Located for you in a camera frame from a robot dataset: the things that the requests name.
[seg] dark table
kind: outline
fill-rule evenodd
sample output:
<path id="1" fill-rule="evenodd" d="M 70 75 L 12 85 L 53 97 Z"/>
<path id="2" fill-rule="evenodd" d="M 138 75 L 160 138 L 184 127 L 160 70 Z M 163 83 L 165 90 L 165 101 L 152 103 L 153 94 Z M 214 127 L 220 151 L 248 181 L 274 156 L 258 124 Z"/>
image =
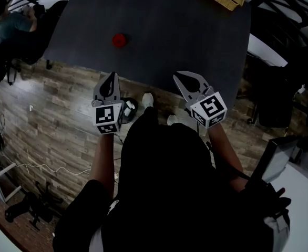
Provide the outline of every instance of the dark table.
<path id="1" fill-rule="evenodd" d="M 250 33 L 248 3 L 229 11 L 213 0 L 70 0 L 45 58 L 179 94 L 175 71 L 201 74 L 231 109 Z M 112 44 L 122 33 L 128 43 Z"/>

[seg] white sneaker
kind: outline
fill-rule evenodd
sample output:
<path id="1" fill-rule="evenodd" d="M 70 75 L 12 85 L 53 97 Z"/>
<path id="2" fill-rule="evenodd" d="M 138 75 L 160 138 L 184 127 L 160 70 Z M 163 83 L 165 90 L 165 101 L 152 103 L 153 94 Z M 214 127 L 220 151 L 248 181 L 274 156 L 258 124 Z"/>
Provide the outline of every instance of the white sneaker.
<path id="1" fill-rule="evenodd" d="M 146 109 L 148 107 L 153 107 L 154 98 L 151 93 L 145 93 L 142 98 L 142 105 Z"/>
<path id="2" fill-rule="evenodd" d="M 178 118 L 175 115 L 169 115 L 168 120 L 167 120 L 167 125 L 171 126 L 174 123 L 179 123 Z"/>

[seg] sleeve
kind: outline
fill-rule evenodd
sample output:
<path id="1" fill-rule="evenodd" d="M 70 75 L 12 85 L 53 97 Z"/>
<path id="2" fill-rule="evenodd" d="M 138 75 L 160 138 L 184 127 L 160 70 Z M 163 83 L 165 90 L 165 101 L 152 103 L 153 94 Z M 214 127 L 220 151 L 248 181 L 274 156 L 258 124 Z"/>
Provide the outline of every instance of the sleeve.
<path id="1" fill-rule="evenodd" d="M 111 198 L 99 181 L 87 182 L 56 226 L 54 252 L 88 251 L 92 235 L 102 225 L 110 204 Z"/>
<path id="2" fill-rule="evenodd" d="M 28 32 L 32 27 L 32 21 L 20 13 L 12 13 L 14 27 L 20 31 Z"/>

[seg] red object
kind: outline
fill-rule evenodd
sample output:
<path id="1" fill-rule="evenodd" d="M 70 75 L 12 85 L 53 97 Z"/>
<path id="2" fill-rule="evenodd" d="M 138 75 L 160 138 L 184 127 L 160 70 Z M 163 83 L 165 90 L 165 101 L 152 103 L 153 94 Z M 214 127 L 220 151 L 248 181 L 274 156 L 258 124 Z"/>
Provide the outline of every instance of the red object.
<path id="1" fill-rule="evenodd" d="M 116 34 L 113 37 L 112 42 L 117 48 L 121 48 L 126 45 L 126 37 L 123 34 Z"/>

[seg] wood plank flooring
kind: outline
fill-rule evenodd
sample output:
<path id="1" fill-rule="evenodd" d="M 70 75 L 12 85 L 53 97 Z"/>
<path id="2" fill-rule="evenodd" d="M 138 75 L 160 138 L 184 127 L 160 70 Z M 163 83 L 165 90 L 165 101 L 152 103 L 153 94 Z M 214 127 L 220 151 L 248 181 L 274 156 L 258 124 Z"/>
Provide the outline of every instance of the wood plank flooring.
<path id="1" fill-rule="evenodd" d="M 54 171 L 59 167 L 74 173 L 90 169 L 98 133 L 92 125 L 89 109 L 93 88 L 104 73 L 56 62 L 51 70 L 46 70 L 44 60 L 33 66 L 21 66 L 22 72 L 17 74 L 12 86 L 6 79 L 0 83 L 0 117 L 1 114 L 5 117 L 3 135 L 7 144 L 0 156 L 2 163 L 7 165 L 9 158 L 18 165 L 46 164 Z M 243 90 L 248 87 L 243 79 L 241 87 Z M 123 97 L 132 97 L 139 102 L 137 116 L 143 113 L 143 93 L 150 91 L 156 100 L 160 123 L 165 124 L 168 115 L 175 113 L 182 123 L 196 129 L 196 122 L 183 110 L 181 96 L 122 78 L 120 89 Z M 268 140 L 285 133 L 284 129 L 247 125 L 247 114 L 251 114 L 252 109 L 253 103 L 249 100 L 237 100 L 222 123 L 247 174 L 255 169 Z M 293 113 L 289 134 L 308 134 L 304 118 L 300 112 Z M 122 139 L 130 126 L 131 123 L 123 125 Z M 207 141 L 205 129 L 200 129 L 200 136 Z M 121 148 L 120 140 L 115 136 L 116 172 L 120 169 Z M 50 190 L 66 204 L 81 191 L 88 173 L 73 175 L 64 169 L 54 173 L 46 167 L 29 166 L 11 171 L 13 178 L 28 191 L 37 192 L 35 181 L 43 185 L 49 181 L 52 184 Z"/>

